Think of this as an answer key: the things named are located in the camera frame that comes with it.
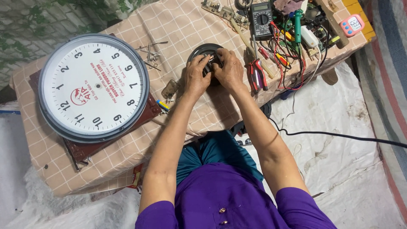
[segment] person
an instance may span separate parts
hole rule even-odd
[[[217,53],[223,68],[202,77],[209,55],[186,64],[185,92],[161,134],[143,180],[137,229],[336,228],[318,208],[290,150],[243,83],[233,51]],[[184,146],[192,109],[211,78],[233,96],[257,150],[263,175],[228,130]],[[265,178],[278,209],[262,185]]]

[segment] table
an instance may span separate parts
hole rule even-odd
[[[164,99],[161,91],[169,80],[173,79],[183,85],[181,75],[185,69],[186,60],[198,45],[219,44],[224,48],[234,50],[237,57],[244,63],[243,54],[246,47],[239,35],[219,17],[201,9],[200,2],[200,0],[156,2],[136,10],[126,20],[101,32],[113,33],[135,48],[140,45],[145,46],[149,42],[169,41],[168,44],[153,46],[153,51],[164,55],[164,57],[158,57],[157,62],[158,68],[162,71],[149,70],[150,92],[156,99]],[[335,4],[339,8],[335,14],[337,21],[350,15],[341,1],[336,1]],[[248,39],[250,38],[248,30],[244,30],[244,35]],[[365,45],[368,39],[370,38],[359,33],[350,38],[350,44],[345,48],[329,49],[327,59],[317,74],[331,69],[343,61]],[[146,53],[141,53],[141,56],[146,58]],[[93,155],[92,163],[77,172],[72,166],[70,156],[67,154],[61,138],[46,124],[39,112],[37,97],[28,83],[29,76],[41,69],[46,59],[47,57],[43,57],[33,61],[13,74],[13,86],[21,109],[31,161],[40,177],[57,196],[100,192],[130,185],[133,176],[132,168],[148,160],[154,143],[169,117],[167,115],[158,116],[153,121],[127,134]],[[277,66],[269,60],[266,62],[277,77],[267,78],[269,90],[260,91],[253,97],[259,106],[282,92],[277,89],[280,80]],[[316,58],[313,61],[306,59],[306,76],[312,74],[316,64]],[[290,84],[298,70],[298,64],[294,64],[293,69],[286,76],[287,84]],[[183,86],[180,87],[175,98],[182,95],[182,88]],[[239,108],[231,95],[223,87],[209,88],[192,111],[185,140],[189,141],[194,137],[203,136],[207,131],[231,128],[241,120]]]

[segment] purple shirt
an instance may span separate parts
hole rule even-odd
[[[278,210],[262,183],[246,171],[211,163],[178,185],[175,207],[160,201],[144,209],[136,229],[336,228],[301,189],[281,189],[276,204]]]

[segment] teal pants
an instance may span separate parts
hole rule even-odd
[[[195,142],[184,145],[177,167],[177,185],[181,183],[194,169],[209,163],[220,162],[243,169],[260,182],[263,175],[257,170],[256,163],[247,150],[238,145],[229,130],[208,132]]]

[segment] hand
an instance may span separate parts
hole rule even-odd
[[[202,71],[208,63],[210,55],[202,59],[203,57],[203,55],[198,55],[191,62],[186,63],[184,95],[188,95],[188,97],[195,100],[198,100],[204,94],[213,76],[213,72],[210,72],[205,77],[202,77]]]
[[[234,51],[219,48],[217,53],[221,56],[223,68],[220,68],[216,63],[213,64],[215,77],[219,80],[222,86],[229,91],[229,93],[232,93],[244,85],[243,66],[240,63],[240,60],[236,57]]]

